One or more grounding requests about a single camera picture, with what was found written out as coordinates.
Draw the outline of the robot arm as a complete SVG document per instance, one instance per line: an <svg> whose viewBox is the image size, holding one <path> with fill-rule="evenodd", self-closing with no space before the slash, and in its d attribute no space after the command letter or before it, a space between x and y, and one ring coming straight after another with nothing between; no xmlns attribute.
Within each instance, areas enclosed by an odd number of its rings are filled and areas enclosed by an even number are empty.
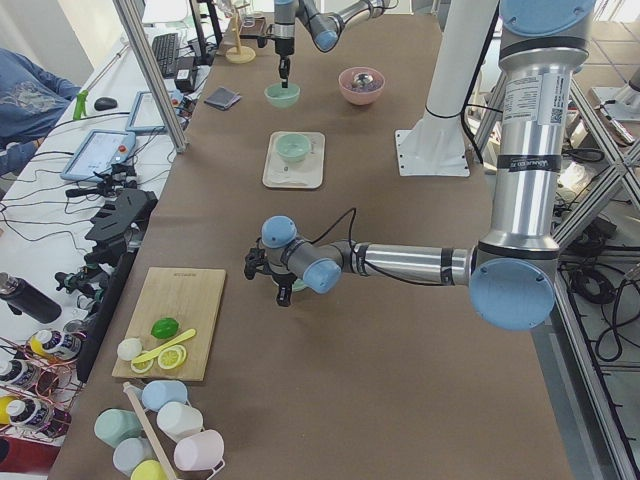
<svg viewBox="0 0 640 480"><path fill-rule="evenodd" d="M279 56L278 72L283 88L289 87L291 56L295 52L296 21L309 33L315 47L330 52L348 26L375 19L393 9L390 1L354 1L339 12L321 13L314 1L275 1L271 38Z"/></svg>
<svg viewBox="0 0 640 480"><path fill-rule="evenodd" d="M572 76L587 58L590 1L454 1L423 117L396 134L404 176L455 176L465 166L460 133L485 36L503 23L506 83L488 233L469 250L304 238L285 216L267 219L245 259L247 278L270 276L277 302L293 284L323 294L344 273L379 274L421 286L465 285L476 312L507 330L528 330L554 307L559 245L551 237Z"/></svg>

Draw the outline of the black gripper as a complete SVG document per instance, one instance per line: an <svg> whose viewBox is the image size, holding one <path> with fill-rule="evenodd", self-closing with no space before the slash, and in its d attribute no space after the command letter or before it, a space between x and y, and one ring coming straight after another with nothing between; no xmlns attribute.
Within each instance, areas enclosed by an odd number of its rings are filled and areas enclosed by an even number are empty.
<svg viewBox="0 0 640 480"><path fill-rule="evenodd" d="M276 37L275 52L279 55L279 78L281 87L286 89L289 86L290 75L290 56L294 54L294 39L293 38L280 38Z"/></svg>
<svg viewBox="0 0 640 480"><path fill-rule="evenodd" d="M278 285L278 293L276 302L279 306L289 306L291 304L292 286L296 281L296 275L293 273L273 273L272 278Z"/></svg>

